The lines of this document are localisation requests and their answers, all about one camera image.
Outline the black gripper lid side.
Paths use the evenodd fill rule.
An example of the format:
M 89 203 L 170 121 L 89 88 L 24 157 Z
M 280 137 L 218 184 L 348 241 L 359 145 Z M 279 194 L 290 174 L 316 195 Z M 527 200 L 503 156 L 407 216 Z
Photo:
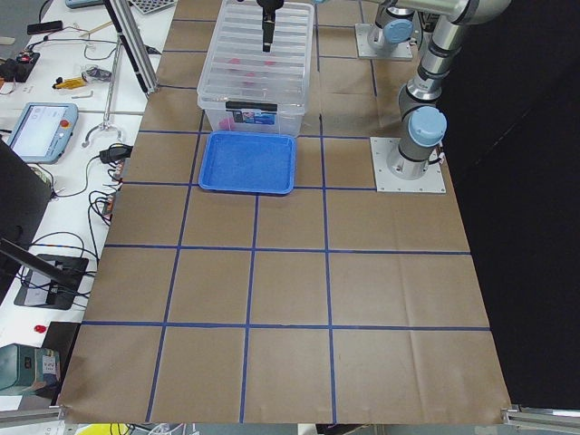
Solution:
M 274 32 L 276 28 L 276 11 L 284 5 L 284 0 L 256 0 L 258 5 L 263 10 L 262 18 L 262 32 L 264 53 L 271 51 L 271 45 L 274 39 Z

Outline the silver robot arm near tray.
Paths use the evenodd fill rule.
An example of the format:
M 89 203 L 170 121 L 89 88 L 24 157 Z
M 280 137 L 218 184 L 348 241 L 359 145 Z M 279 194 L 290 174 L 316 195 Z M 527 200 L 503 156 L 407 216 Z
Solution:
M 508 1 L 382 1 L 375 23 L 384 39 L 392 40 L 389 16 L 399 12 L 439 17 L 427 47 L 421 51 L 416 75 L 400 90 L 399 107 L 404 126 L 398 148 L 388 158 L 390 170 L 402 179 L 419 179 L 431 164 L 430 155 L 445 136 L 447 120 L 436 108 L 443 79 L 460 52 L 470 25 L 487 23 L 501 15 Z

